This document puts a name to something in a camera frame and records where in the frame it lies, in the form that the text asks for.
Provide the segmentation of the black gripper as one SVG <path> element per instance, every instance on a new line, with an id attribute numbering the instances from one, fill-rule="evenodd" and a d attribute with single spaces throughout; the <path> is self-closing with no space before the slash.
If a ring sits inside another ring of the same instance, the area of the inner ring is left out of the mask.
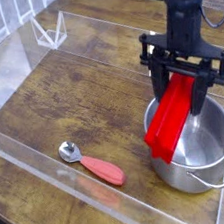
<path id="1" fill-rule="evenodd" d="M 151 70 L 153 91 L 162 99 L 169 73 L 194 78 L 191 114 L 199 115 L 209 86 L 224 84 L 224 50 L 201 37 L 202 0 L 168 0 L 165 34 L 142 34 L 140 62 Z"/>

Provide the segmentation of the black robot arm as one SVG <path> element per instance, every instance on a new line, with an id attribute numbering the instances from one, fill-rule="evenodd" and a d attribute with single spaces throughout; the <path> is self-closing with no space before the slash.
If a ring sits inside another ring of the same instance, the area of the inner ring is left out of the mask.
<path id="1" fill-rule="evenodd" d="M 201 113 L 207 89 L 224 83 L 224 50 L 201 37 L 207 19 L 202 0 L 160 0 L 167 5 L 165 34 L 139 36 L 140 63 L 152 74 L 153 91 L 161 100 L 171 72 L 193 77 L 191 114 Z"/>

